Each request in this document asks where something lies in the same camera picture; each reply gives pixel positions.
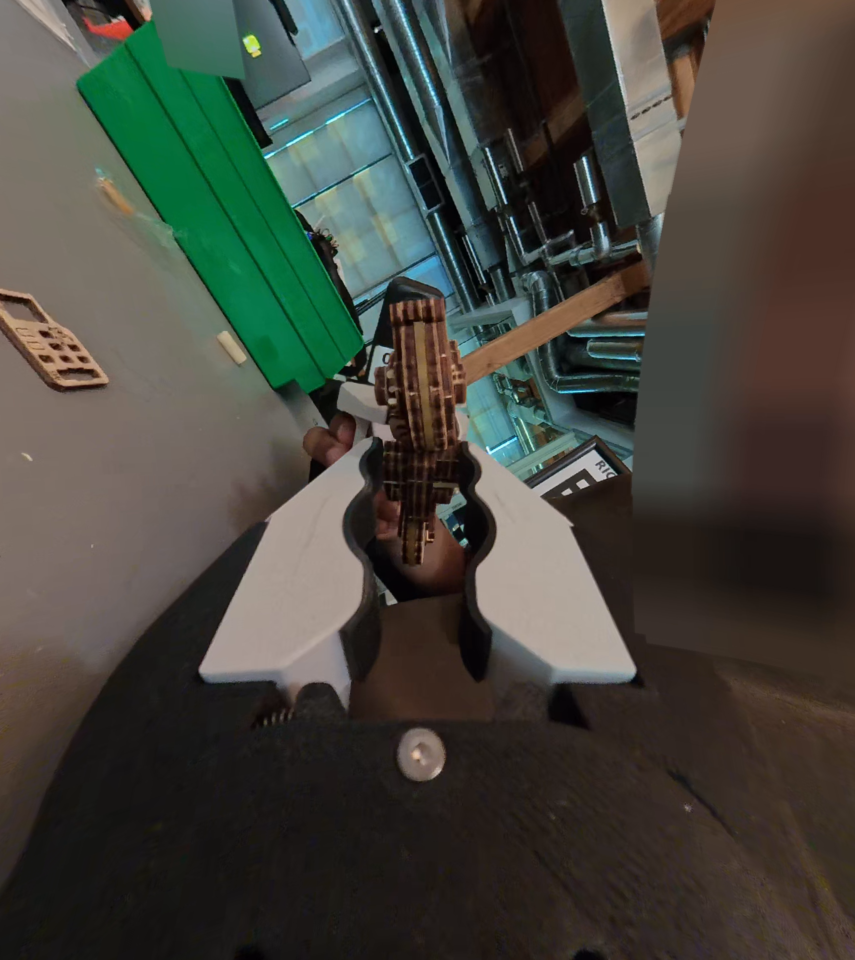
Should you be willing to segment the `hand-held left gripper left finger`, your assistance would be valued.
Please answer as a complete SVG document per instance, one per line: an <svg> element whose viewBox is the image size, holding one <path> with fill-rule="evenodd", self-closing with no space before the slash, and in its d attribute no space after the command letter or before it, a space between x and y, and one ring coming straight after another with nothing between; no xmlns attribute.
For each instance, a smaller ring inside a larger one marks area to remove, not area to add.
<svg viewBox="0 0 855 960"><path fill-rule="evenodd" d="M291 702L323 683L349 704L381 646L369 547L383 458L363 440L268 518L201 661L206 683L270 682Z"/></svg>

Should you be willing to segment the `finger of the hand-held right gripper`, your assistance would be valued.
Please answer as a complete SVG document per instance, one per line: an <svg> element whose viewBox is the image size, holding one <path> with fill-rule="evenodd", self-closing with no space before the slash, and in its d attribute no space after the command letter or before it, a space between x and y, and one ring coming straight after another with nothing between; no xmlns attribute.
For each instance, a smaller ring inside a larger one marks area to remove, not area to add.
<svg viewBox="0 0 855 960"><path fill-rule="evenodd" d="M388 409L376 402L373 385L355 381L339 384L336 397L336 410L352 416L356 421L385 423Z"/></svg>

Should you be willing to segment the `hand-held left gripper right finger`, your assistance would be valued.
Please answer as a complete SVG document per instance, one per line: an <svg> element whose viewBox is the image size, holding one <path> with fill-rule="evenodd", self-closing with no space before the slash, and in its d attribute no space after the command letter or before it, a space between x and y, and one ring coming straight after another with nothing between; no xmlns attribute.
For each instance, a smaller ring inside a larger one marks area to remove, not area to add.
<svg viewBox="0 0 855 960"><path fill-rule="evenodd" d="M493 687L631 682L636 664L573 525L479 446L463 441L469 560L458 628L469 676Z"/></svg>

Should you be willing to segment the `wooden motorcycle model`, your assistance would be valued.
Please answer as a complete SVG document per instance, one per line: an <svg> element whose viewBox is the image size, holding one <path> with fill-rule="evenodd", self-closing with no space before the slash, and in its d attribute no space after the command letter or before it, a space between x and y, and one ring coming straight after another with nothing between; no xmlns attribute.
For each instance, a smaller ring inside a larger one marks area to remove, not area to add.
<svg viewBox="0 0 855 960"><path fill-rule="evenodd" d="M440 294L401 293L387 306L393 350L374 372L374 401L387 414L382 488L397 503L401 560L421 565L435 539L436 509L458 491L458 407L467 379Z"/></svg>

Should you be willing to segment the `grey desk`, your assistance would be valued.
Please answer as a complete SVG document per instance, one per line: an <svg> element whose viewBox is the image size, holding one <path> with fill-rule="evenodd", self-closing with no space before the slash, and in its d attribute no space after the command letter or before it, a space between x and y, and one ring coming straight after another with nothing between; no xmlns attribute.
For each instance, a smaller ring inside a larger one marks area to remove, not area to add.
<svg viewBox="0 0 855 960"><path fill-rule="evenodd" d="M132 644L306 482L292 391L218 343L176 243L75 83L94 62L0 2L0 288L90 351L102 389L50 389L0 330L0 889L81 719Z"/></svg>

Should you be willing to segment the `person's right hand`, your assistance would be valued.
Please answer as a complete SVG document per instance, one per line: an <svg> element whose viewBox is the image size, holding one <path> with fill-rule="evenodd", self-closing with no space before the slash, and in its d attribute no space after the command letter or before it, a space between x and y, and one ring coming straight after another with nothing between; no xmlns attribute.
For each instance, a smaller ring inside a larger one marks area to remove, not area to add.
<svg viewBox="0 0 855 960"><path fill-rule="evenodd" d="M352 416L338 413L330 426L312 426L306 432L303 449L324 471L351 450L356 429ZM369 543L367 554L375 574L396 600L460 594L468 558L447 526L442 521L436 523L434 538L425 544L421 562L411 565L405 563L403 542L398 536L399 503L389 500L382 490L373 502L376 539Z"/></svg>

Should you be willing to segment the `dark shaggy object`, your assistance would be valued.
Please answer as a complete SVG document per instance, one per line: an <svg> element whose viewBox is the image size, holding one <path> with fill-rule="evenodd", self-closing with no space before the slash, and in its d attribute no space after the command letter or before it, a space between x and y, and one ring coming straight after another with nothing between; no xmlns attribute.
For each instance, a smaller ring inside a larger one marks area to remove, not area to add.
<svg viewBox="0 0 855 960"><path fill-rule="evenodd" d="M315 253L322 262L322 265L325 267L325 270L334 285L338 296L349 312L350 318L354 321L355 326L361 330L361 320L358 309L354 305L354 300L344 282L341 271L338 267L337 254L338 254L338 245L334 237L323 229L318 229L310 225L306 217L301 213L300 210L294 209L301 227L305 231L307 239L313 246Z"/></svg>

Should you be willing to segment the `black framed sign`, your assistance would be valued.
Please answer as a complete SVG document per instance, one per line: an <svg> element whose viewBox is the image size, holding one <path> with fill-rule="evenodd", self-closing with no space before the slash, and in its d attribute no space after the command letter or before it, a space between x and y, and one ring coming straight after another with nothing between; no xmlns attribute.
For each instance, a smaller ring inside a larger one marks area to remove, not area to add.
<svg viewBox="0 0 855 960"><path fill-rule="evenodd" d="M629 459L601 438L589 438L525 480L531 492L519 501L515 519L524 526L565 522L574 529L601 497L598 488L606 496L609 488L631 478Z"/></svg>

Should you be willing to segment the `wooden ceiling beam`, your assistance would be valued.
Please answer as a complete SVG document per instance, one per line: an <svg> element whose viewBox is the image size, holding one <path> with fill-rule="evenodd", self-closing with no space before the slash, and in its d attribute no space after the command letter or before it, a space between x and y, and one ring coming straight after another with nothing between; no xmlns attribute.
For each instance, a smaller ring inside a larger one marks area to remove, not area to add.
<svg viewBox="0 0 855 960"><path fill-rule="evenodd" d="M639 261L605 276L587 289L551 307L468 354L462 362L473 384L553 341L650 286L650 270Z"/></svg>

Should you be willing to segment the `group of metal pipes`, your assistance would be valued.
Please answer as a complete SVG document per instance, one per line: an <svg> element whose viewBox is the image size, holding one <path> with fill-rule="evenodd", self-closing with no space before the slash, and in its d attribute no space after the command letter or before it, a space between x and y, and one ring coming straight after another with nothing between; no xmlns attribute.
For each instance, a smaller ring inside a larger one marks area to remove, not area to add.
<svg viewBox="0 0 855 960"><path fill-rule="evenodd" d="M334 2L442 241L463 322L541 314L642 261L664 213L619 227L559 2ZM520 357L557 426L632 448L650 285Z"/></svg>

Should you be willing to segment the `green plastic bin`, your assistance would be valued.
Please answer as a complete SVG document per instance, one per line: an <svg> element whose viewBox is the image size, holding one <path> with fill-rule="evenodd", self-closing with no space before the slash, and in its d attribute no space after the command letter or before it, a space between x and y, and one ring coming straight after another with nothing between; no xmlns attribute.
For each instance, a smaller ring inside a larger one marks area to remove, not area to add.
<svg viewBox="0 0 855 960"><path fill-rule="evenodd" d="M77 89L269 384L339 374L361 330L225 81L171 67L145 24Z"/></svg>

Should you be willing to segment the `clear plastic bag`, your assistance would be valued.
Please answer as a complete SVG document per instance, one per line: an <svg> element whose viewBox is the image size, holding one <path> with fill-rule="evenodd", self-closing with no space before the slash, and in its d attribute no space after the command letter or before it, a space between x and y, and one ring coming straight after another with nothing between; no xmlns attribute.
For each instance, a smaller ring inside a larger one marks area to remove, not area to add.
<svg viewBox="0 0 855 960"><path fill-rule="evenodd" d="M94 185L98 195L108 207L126 222L136 224L164 243L175 240L176 235L169 224L147 215L136 207L133 201L129 200L117 186L113 177L101 167L95 168Z"/></svg>

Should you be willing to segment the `small wooden cut-out piece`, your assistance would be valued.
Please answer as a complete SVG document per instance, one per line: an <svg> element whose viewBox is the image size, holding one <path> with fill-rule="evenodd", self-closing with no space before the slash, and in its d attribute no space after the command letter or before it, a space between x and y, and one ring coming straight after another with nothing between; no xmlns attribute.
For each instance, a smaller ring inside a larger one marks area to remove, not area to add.
<svg viewBox="0 0 855 960"><path fill-rule="evenodd" d="M102 389L110 383L74 332L52 318L30 294L0 287L0 331L54 391Z"/></svg>

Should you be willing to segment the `silver ventilation duct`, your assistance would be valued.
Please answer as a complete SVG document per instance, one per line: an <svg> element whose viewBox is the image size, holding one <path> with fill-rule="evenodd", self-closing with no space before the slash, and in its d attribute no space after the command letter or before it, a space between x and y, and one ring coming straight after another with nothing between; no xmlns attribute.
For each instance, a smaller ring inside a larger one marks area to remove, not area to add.
<svg viewBox="0 0 855 960"><path fill-rule="evenodd" d="M650 221L667 208L682 146L655 3L558 8L614 221Z"/></svg>

